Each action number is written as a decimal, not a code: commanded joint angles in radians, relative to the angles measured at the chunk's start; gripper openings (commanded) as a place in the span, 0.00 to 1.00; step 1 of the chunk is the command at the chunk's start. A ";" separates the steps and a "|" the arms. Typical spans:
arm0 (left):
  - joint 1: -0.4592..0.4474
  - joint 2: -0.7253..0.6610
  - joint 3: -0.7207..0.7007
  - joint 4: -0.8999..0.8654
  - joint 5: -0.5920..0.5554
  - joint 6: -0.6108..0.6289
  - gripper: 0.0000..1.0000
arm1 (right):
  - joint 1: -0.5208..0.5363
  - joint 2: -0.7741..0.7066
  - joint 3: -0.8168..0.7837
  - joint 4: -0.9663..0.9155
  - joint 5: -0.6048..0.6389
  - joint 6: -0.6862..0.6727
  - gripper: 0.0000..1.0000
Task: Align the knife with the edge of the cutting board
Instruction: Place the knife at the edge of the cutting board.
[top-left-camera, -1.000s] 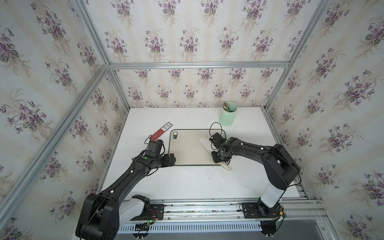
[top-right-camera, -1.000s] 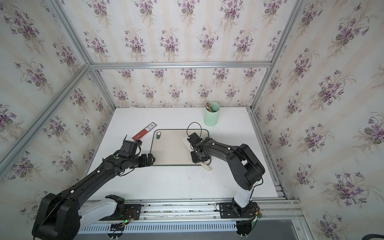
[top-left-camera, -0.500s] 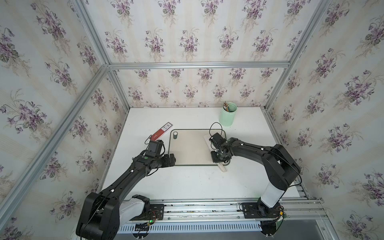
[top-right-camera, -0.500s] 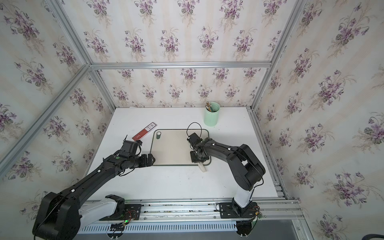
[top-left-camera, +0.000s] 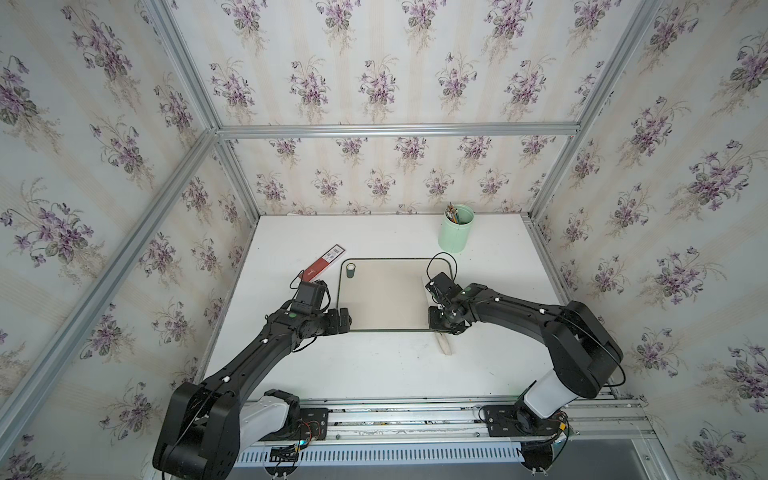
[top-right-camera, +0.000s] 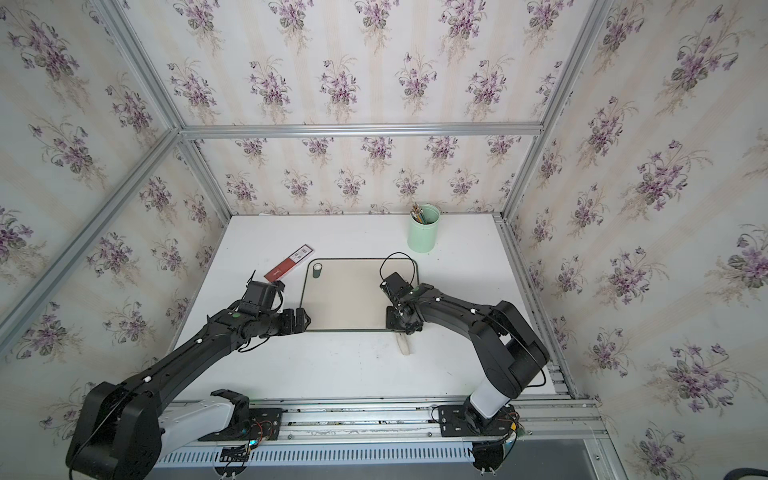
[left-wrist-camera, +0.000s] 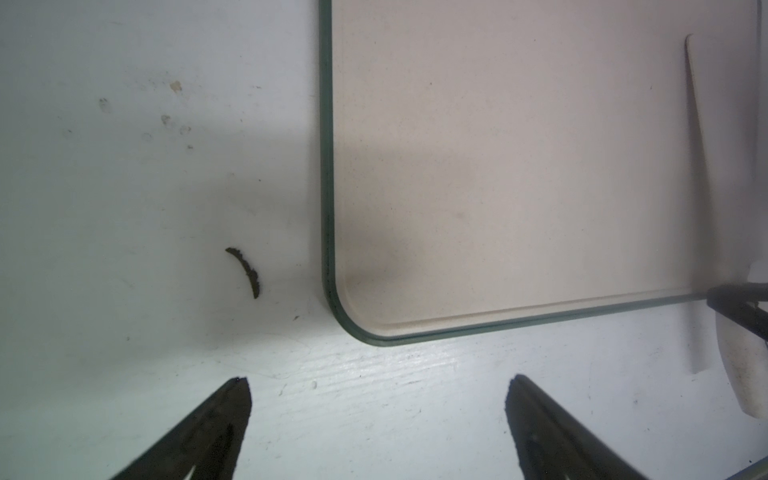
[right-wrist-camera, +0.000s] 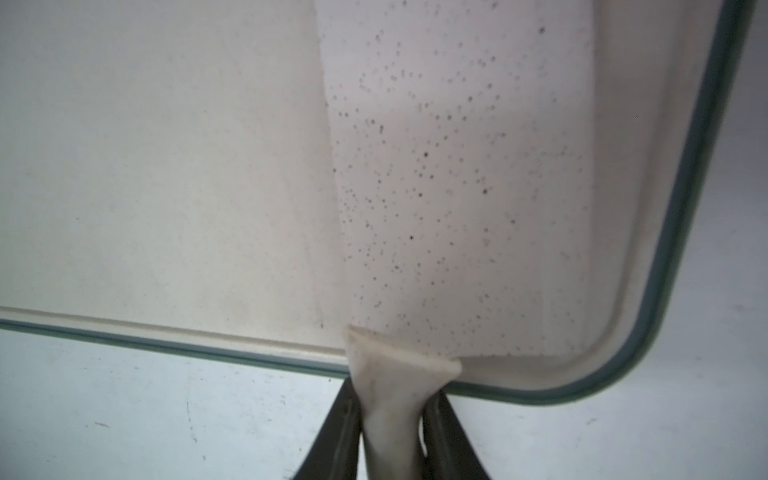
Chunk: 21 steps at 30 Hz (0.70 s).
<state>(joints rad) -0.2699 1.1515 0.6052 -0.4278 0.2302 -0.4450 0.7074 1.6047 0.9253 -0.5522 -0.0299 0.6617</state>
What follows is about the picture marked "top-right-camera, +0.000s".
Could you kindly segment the white cleaver knife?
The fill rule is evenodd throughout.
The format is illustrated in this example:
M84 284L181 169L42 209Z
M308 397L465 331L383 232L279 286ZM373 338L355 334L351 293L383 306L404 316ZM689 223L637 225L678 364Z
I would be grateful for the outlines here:
M396 342L397 342L399 351L403 356L411 355L411 346L409 343L408 335L406 333L398 332L396 334Z

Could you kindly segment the beige cutting board green rim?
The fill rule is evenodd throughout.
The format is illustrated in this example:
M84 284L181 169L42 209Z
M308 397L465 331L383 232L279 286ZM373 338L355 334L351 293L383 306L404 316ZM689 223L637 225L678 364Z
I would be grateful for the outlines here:
M384 332L390 300L380 284L397 273L419 280L418 265L395 256L384 258L317 258L306 271L300 307L311 332Z

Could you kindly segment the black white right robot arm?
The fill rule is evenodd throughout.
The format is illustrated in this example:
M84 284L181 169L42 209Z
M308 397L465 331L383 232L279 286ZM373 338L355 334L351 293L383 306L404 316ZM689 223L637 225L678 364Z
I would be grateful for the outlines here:
M390 301L389 329L410 335L430 323L472 343L485 379L468 397L468 417L489 422L526 388L546 384L535 379L544 374L550 353L512 303L474 304L432 285L412 286L394 277L382 281L380 289Z

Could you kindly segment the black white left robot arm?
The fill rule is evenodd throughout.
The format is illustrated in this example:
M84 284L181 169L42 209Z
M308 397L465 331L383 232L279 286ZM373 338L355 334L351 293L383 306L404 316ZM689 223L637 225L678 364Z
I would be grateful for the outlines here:
M223 309L155 365L118 384L100 383L83 401L65 459L68 472L143 479L160 458L202 437L225 432L251 440L248 398L242 394L217 390L187 414L169 419L164 412L209 367L252 338L300 334L310 323L303 308Z

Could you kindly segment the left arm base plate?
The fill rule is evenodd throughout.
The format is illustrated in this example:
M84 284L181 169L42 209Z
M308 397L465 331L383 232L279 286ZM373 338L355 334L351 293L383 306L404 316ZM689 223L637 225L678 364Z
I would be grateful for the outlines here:
M281 408L251 408L247 418L233 419L225 429L205 435L199 441L277 440L282 416Z

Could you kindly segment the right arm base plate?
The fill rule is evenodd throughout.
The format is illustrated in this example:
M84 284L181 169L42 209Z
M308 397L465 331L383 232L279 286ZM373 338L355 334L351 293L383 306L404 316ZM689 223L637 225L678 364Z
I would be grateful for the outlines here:
M435 406L430 415L444 438L503 437L515 429L519 420L518 412L511 405L503 406L491 418L485 418L469 403Z

